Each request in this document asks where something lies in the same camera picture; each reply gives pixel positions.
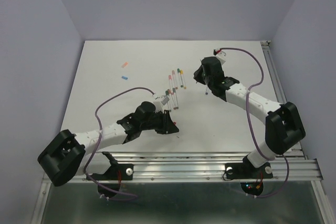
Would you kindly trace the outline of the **brown cap marker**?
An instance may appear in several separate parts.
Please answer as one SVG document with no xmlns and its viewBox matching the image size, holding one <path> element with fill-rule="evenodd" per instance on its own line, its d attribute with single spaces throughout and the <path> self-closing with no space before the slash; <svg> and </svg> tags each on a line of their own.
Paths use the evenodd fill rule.
<svg viewBox="0 0 336 224">
<path fill-rule="evenodd" d="M 176 109 L 177 109 L 177 107 L 176 107 L 176 105 L 175 105 L 175 101 L 174 101 L 173 94 L 172 94 L 172 92 L 171 92 L 171 90 L 170 90 L 170 89 L 168 89 L 167 91 L 168 91 L 168 93 L 169 93 L 169 95 L 170 95 L 170 99 L 172 100 L 173 109 L 174 109 L 174 110 L 176 110 Z"/>
</svg>

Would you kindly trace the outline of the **aluminium front rail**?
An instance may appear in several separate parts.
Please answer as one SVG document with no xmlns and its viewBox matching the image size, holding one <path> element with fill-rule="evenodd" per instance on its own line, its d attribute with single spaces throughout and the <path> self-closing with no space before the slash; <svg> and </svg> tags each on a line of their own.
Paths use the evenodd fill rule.
<svg viewBox="0 0 336 224">
<path fill-rule="evenodd" d="M 238 153 L 117 153 L 133 163 L 122 190 L 134 201 L 101 199 L 83 176 L 54 187 L 43 178 L 32 223 L 327 223 L 318 163 L 290 156 L 283 190 L 266 199 L 245 196 L 237 181 L 222 179 Z"/>
</svg>

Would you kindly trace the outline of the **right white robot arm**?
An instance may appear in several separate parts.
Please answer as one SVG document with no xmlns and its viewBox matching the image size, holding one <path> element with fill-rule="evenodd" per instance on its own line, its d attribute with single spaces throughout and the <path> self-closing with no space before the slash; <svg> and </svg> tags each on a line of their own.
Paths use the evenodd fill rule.
<svg viewBox="0 0 336 224">
<path fill-rule="evenodd" d="M 280 104 L 249 91 L 238 80 L 225 76 L 218 57 L 204 58 L 194 72 L 194 80 L 206 85 L 214 96 L 240 107 L 264 124 L 265 140 L 246 156 L 241 165 L 244 175 L 255 176 L 263 164 L 284 154 L 306 136 L 293 103 Z"/>
</svg>

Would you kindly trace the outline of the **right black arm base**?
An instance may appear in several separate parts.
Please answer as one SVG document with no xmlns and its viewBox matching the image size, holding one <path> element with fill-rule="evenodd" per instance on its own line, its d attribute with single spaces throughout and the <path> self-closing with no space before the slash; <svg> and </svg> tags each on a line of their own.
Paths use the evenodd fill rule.
<svg viewBox="0 0 336 224">
<path fill-rule="evenodd" d="M 269 162 L 255 168 L 247 156 L 243 158 L 242 162 L 225 163 L 225 170 L 222 175 L 222 179 L 227 182 L 240 180 L 243 192 L 255 198 L 261 196 L 264 189 L 264 180 L 273 177 Z"/>
</svg>

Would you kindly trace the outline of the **aluminium right side rail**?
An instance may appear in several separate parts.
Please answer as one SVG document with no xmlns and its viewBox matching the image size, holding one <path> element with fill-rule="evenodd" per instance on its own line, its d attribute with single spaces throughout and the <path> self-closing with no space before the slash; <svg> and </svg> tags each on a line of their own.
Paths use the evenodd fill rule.
<svg viewBox="0 0 336 224">
<path fill-rule="evenodd" d="M 272 54 L 271 54 L 271 49 L 270 49 L 270 42 L 269 41 L 261 41 L 260 42 L 264 57 L 265 57 L 265 61 L 266 61 L 266 65 L 268 68 L 268 72 L 271 78 L 271 82 L 272 82 L 272 86 L 273 89 L 275 91 L 275 95 L 277 98 L 277 101 L 279 103 L 285 104 L 287 103 L 287 98 L 286 95 L 284 93 L 283 87 L 281 85 L 280 82 L 280 78 L 275 66 L 275 63 L 273 61 L 272 58 Z M 302 150 L 302 146 L 300 144 L 300 142 L 298 142 L 297 144 L 295 144 L 291 149 L 291 151 L 294 151 L 294 153 L 296 153 L 297 155 L 295 156 L 294 154 L 289 154 L 290 157 L 305 157 L 304 152 Z"/>
</svg>

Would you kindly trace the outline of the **pink cap marker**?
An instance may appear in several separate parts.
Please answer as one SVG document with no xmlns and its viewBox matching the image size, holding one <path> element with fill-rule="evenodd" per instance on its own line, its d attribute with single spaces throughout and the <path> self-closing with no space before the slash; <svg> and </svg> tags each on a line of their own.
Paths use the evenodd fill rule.
<svg viewBox="0 0 336 224">
<path fill-rule="evenodd" d="M 171 75 L 169 75 L 169 91 L 170 91 L 170 93 L 173 93 L 173 88 L 174 88 L 174 86 L 173 86 L 173 82 L 172 82 L 172 76 Z"/>
</svg>

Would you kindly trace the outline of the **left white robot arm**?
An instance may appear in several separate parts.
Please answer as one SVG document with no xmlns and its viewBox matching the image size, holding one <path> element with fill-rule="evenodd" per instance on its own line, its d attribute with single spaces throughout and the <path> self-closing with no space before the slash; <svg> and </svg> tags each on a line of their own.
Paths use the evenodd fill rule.
<svg viewBox="0 0 336 224">
<path fill-rule="evenodd" d="M 129 143 L 148 130 L 162 135 L 179 132 L 168 110 L 158 110 L 154 103 L 144 101 L 133 113 L 101 129 L 83 133 L 60 131 L 37 160 L 52 184 L 62 186 L 84 174 L 89 157 L 96 151 Z"/>
</svg>

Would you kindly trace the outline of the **aluminium rail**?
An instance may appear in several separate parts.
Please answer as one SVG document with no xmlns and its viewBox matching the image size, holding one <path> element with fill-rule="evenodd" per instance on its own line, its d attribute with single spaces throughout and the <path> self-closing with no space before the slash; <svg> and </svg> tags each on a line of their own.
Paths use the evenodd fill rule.
<svg viewBox="0 0 336 224">
<path fill-rule="evenodd" d="M 271 78 L 271 82 L 272 82 L 272 86 L 273 89 L 275 91 L 275 95 L 277 98 L 277 101 L 279 103 L 285 104 L 287 103 L 287 98 L 286 95 L 284 93 L 283 87 L 281 85 L 280 82 L 280 78 L 275 66 L 275 63 L 273 61 L 272 58 L 272 54 L 271 54 L 271 49 L 270 49 L 270 42 L 269 41 L 261 41 L 260 42 L 264 57 L 265 57 L 265 61 L 266 61 L 266 65 L 268 68 L 268 72 Z M 295 156 L 294 154 L 289 154 L 290 157 L 305 157 L 304 152 L 302 150 L 302 146 L 300 144 L 300 142 L 298 142 L 297 144 L 295 144 L 291 149 L 291 151 L 294 151 L 294 153 L 296 153 L 297 155 Z"/>
<path fill-rule="evenodd" d="M 266 199 L 245 196 L 237 181 L 222 179 L 238 153 L 117 153 L 133 163 L 122 190 L 134 201 L 101 199 L 83 176 L 54 187 L 43 178 L 32 223 L 327 223 L 318 163 L 290 156 L 283 190 Z"/>
</svg>

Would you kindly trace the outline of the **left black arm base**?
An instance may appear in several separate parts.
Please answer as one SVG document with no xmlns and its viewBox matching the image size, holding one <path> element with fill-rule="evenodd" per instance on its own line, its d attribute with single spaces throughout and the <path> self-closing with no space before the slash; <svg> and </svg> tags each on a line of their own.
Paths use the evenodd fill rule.
<svg viewBox="0 0 336 224">
<path fill-rule="evenodd" d="M 119 163 L 109 152 L 102 152 L 101 154 L 109 161 L 108 169 L 102 174 L 85 172 L 86 179 L 97 185 L 99 197 L 107 201 L 137 199 L 137 195 L 121 191 L 122 181 L 131 181 L 133 179 L 134 165 L 131 163 Z"/>
</svg>

